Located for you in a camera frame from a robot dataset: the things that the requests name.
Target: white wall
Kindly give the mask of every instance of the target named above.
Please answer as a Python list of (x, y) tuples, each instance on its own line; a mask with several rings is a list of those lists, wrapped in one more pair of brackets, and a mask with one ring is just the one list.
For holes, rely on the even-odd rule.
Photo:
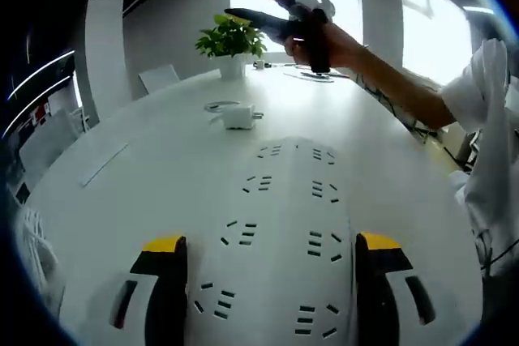
[(362, 0), (363, 43), (398, 70), (404, 53), (402, 0)]
[(122, 32), (122, 0), (88, 0), (85, 19), (88, 80), (100, 121), (132, 99)]
[(124, 45), (134, 99), (146, 94), (138, 74), (172, 64), (180, 79), (217, 66), (195, 49), (203, 28), (230, 0), (147, 0), (124, 18)]
[(51, 115), (54, 115), (60, 109), (65, 110), (66, 113), (71, 113), (78, 108), (77, 101), (75, 100), (74, 85), (71, 81), (66, 87), (50, 95), (48, 100)]

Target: conference table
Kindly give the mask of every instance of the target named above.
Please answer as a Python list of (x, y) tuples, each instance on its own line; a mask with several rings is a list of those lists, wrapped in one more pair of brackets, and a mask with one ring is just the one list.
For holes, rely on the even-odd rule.
[[(234, 81), (215, 70), (173, 84), (114, 113), (49, 168), (28, 204), (41, 212), (66, 275), (60, 323), (68, 331), (77, 334), (97, 288), (129, 271), (156, 237), (184, 233), (195, 271), (243, 156), (294, 136), (340, 153), (352, 229), (399, 242), (422, 279), (451, 299), (460, 336), (477, 326), (478, 260), (444, 171), (352, 80), (320, 83), (286, 69), (247, 68)], [(221, 100), (254, 104), (264, 117), (252, 130), (226, 130), (204, 111)]]

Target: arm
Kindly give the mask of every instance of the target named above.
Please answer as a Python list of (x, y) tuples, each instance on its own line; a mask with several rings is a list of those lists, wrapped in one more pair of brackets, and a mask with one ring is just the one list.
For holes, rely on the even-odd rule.
[[(324, 36), (327, 39), (332, 66), (348, 67), (355, 73), (362, 74), (370, 85), (378, 88), (432, 129), (455, 122), (438, 93), (415, 85), (337, 25), (324, 25)], [(308, 63), (307, 53), (298, 41), (289, 38), (285, 43), (285, 50), (288, 55), (294, 56), (296, 63)]]
[(350, 68), (430, 128), (439, 129), (455, 122), (440, 94), (417, 86), (369, 50), (362, 47)]

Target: potted plant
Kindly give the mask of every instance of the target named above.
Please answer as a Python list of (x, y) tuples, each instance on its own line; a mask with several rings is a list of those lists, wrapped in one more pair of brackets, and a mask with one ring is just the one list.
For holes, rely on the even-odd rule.
[(217, 26), (212, 30), (201, 30), (204, 36), (196, 42), (201, 54), (218, 61), (223, 79), (239, 79), (245, 75), (248, 53), (261, 57), (267, 48), (261, 42), (264, 37), (243, 19), (228, 15), (215, 15)]

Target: white cloth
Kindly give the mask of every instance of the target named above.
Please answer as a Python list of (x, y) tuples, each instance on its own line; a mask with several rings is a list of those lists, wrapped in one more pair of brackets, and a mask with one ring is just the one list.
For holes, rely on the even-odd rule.
[[(463, 73), (440, 90), (467, 133), (483, 131), (474, 169), (457, 192), (470, 217), (482, 265), (519, 237), (517, 113), (505, 108), (507, 90), (507, 51), (498, 40), (484, 42)], [(490, 274), (498, 274), (517, 258), (519, 245), (493, 263)]]

